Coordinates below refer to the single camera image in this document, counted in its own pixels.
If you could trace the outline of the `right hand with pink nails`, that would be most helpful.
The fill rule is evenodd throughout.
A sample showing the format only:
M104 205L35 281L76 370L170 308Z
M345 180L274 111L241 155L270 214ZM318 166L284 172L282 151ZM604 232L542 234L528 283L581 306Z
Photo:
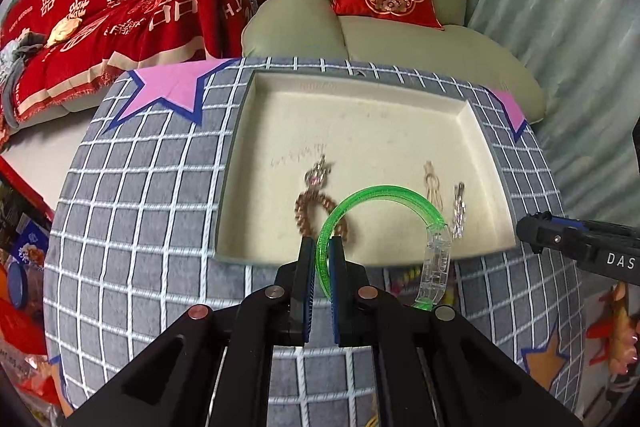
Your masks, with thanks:
M629 316L627 284L618 282L612 292L612 329L608 344L608 371L614 375L627 375L629 367L638 362L636 344L639 340L639 326Z

